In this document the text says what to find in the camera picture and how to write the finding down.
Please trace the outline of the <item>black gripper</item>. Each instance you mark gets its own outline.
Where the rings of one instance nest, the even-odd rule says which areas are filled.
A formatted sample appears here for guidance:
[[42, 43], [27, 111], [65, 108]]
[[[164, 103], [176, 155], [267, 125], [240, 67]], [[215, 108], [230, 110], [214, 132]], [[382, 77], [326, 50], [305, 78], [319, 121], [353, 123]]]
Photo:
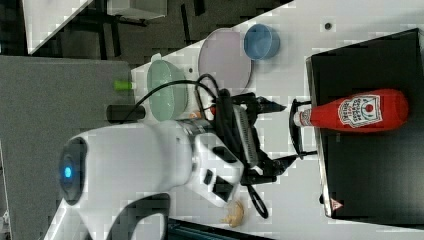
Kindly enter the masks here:
[[213, 117], [215, 133], [243, 164], [243, 186], [275, 182], [278, 174], [283, 174], [297, 159], [297, 155], [270, 159], [260, 148], [254, 126], [260, 114], [281, 112], [286, 106], [254, 93], [231, 96], [227, 89], [219, 90], [213, 103], [216, 107]]

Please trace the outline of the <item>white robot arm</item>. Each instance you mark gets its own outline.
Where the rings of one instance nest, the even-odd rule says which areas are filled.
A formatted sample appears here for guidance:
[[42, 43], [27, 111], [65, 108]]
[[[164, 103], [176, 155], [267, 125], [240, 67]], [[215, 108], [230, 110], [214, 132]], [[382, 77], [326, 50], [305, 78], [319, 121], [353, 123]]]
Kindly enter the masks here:
[[58, 164], [61, 200], [42, 240], [165, 240], [172, 189], [225, 207], [240, 186], [275, 181], [291, 161], [269, 159], [253, 125], [282, 109], [221, 90], [211, 120], [120, 124], [72, 137]]

